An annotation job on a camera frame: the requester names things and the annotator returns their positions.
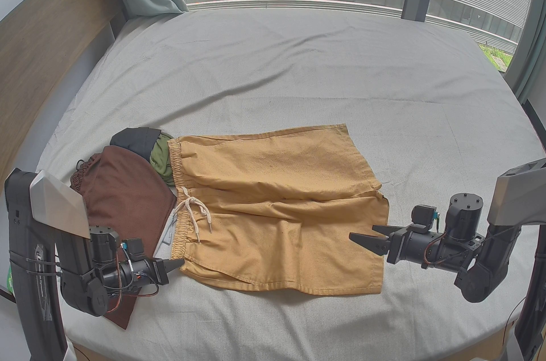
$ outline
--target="wooden headboard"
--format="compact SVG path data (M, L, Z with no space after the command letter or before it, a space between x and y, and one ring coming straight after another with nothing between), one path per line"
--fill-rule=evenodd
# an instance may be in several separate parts
M24 0L0 21L0 180L47 97L121 0Z

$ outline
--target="gray bed sheet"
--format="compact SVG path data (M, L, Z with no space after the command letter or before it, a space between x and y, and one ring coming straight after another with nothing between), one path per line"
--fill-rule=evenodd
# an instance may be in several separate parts
M173 135L347 123L382 182L389 223L418 203L485 200L496 177L544 156L529 120L473 39L457 30L321 10L221 10L137 19L72 102L39 163L68 181L76 161L131 126ZM504 326L530 278L524 227L506 280L470 304L455 274L386 265L381 294L215 289L175 272L139 299L127 330L62 306L66 334L113 360L427 360Z

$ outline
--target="white wall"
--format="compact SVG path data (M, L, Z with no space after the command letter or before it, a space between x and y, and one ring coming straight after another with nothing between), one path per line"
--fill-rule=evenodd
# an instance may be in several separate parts
M538 75L528 99L542 124L546 127L546 61L542 65L542 71Z
M22 1L0 0L0 19L4 18ZM36 168L40 154L68 104L112 42L112 30L110 26L107 26L84 51L42 108L27 139L20 148L14 167L17 166L28 171L33 171ZM0 289L5 288L9 266L8 225L5 199L2 193L0 194ZM0 297L0 361L26 360L29 357L21 325L18 321L17 309L14 304Z

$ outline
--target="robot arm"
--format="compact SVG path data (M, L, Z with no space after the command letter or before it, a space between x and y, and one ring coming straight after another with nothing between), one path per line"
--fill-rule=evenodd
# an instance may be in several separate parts
M522 225L541 224L535 266L520 320L501 360L528 361L542 344L546 324L546 158L510 169L497 179L485 237L475 230L483 202L480 196L461 193L451 197L443 233L433 233L435 207L413 208L406 227L373 226L383 236L349 234L350 240L386 261L407 260L421 267L457 272L455 285L472 303L481 302L504 280ZM468 266L475 259L474 265Z
M67 304L103 316L112 299L149 284L159 290L169 283L167 273L184 262L147 258L140 238L121 242L110 228L89 228L82 196L44 171L15 169L4 189L13 288L32 360L70 359L57 276Z

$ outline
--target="white drawstring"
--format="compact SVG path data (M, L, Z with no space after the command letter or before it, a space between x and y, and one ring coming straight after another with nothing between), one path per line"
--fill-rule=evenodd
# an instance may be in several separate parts
M176 215L178 214L178 211L180 210L180 208L182 206L185 206L186 209L188 210L188 213L189 213L189 216L190 218L192 219L192 223L193 223L193 228L195 229L195 235L197 235L197 241L198 242L201 242L201 240L199 239L199 227L197 226L197 221L195 221L195 217L193 216L193 211L192 211L192 208L190 207L190 205L192 203L195 203L199 209L201 210L201 214L206 216L206 220L208 221L208 230L210 231L210 233L212 233L212 217L210 215L210 211L208 210L208 208L205 206L205 204L203 202L201 202L199 199L197 199L196 197L191 197L189 194L188 194L188 190L186 187L182 187L182 191L184 192L184 194L186 195L187 199L181 201L174 209L173 211L171 212L174 217L176 217Z

